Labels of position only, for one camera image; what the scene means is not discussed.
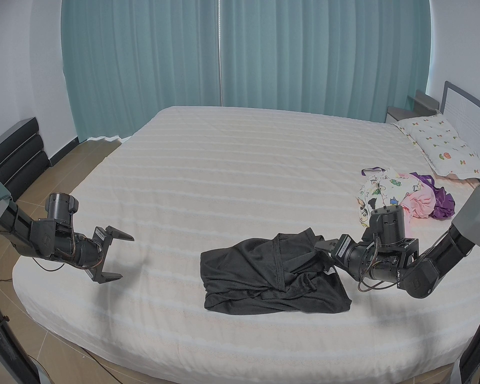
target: teal curtain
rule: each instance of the teal curtain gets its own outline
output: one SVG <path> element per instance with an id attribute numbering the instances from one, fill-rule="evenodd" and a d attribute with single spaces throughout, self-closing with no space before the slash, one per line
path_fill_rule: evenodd
<path id="1" fill-rule="evenodd" d="M 63 65 L 79 140 L 130 136 L 173 105 L 219 106 L 217 4 L 63 0 Z"/>
<path id="2" fill-rule="evenodd" d="M 224 106 L 384 121 L 425 91 L 428 0 L 221 0 Z"/>

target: striped bed sheet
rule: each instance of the striped bed sheet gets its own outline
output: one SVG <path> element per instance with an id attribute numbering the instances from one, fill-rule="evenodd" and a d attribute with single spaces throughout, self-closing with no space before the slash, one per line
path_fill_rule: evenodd
<path id="1" fill-rule="evenodd" d="M 204 309 L 200 253 L 311 227 L 359 240 L 363 168 L 432 173 L 393 125 L 299 112 L 171 107 L 109 155 L 73 191 L 75 231 L 112 225 L 93 283 L 84 271 L 47 273 L 20 257 L 15 291 L 48 330 L 99 356 L 182 384 L 397 383 L 453 362 L 480 323 L 480 251 L 428 298 L 396 288 L 360 293 L 340 271 L 351 310 L 230 316 Z M 465 181 L 437 178 L 457 209 Z M 450 220 L 412 219 L 420 251 Z"/>

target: purple strap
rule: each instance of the purple strap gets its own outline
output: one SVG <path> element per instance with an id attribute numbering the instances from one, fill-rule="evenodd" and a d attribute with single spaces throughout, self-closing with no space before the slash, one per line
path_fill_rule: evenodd
<path id="1" fill-rule="evenodd" d="M 385 169 L 380 168 L 380 167 L 365 168 L 365 169 L 362 169 L 362 170 L 361 170 L 361 175 L 362 175 L 362 176 L 366 176 L 366 175 L 365 175 L 365 171 L 375 171 L 376 169 L 385 172 Z"/>
<path id="2" fill-rule="evenodd" d="M 433 189 L 435 193 L 435 208 L 430 216 L 436 219 L 445 220 L 455 214 L 455 201 L 451 194 L 447 194 L 445 188 L 436 188 L 435 180 L 431 175 L 419 175 L 417 172 L 412 172 L 410 175 L 415 176 L 424 184 Z"/>

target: pillow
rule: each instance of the pillow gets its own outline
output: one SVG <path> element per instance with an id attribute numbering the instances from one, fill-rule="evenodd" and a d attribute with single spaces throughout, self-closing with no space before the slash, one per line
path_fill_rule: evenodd
<path id="1" fill-rule="evenodd" d="M 462 180 L 480 177 L 479 157 L 441 113 L 400 120 L 395 125 L 419 147 L 437 175 Z"/>

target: black garment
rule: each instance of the black garment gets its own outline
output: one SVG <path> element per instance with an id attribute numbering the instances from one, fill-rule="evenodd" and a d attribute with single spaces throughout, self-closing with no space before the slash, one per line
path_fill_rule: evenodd
<path id="1" fill-rule="evenodd" d="M 203 252 L 200 276 L 205 308 L 235 315 L 303 311 L 338 313 L 350 309 L 343 285 L 311 228 L 279 233 L 273 240 L 248 239 L 231 248 Z"/>

